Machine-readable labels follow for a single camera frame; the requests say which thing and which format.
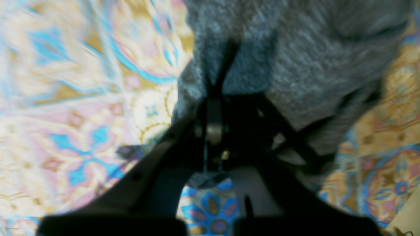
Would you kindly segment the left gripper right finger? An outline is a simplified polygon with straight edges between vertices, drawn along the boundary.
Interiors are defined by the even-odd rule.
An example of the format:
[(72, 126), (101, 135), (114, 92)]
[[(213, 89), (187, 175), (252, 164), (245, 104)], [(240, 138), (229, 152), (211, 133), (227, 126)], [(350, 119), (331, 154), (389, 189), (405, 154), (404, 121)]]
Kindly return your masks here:
[(227, 97), (229, 175), (241, 217), (236, 236), (380, 236), (373, 220), (347, 214), (316, 192), (337, 151), (346, 96), (333, 115), (296, 130), (263, 95)]

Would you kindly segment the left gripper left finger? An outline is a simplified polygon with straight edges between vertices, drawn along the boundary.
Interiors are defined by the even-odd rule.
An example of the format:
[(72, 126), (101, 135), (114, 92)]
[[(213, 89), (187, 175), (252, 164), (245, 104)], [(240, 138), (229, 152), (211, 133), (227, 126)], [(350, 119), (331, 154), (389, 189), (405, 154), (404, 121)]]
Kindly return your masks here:
[(224, 103), (222, 97), (201, 100), (114, 187), (79, 209), (46, 216), (36, 235), (187, 236), (176, 217), (184, 185), (209, 188), (227, 178)]

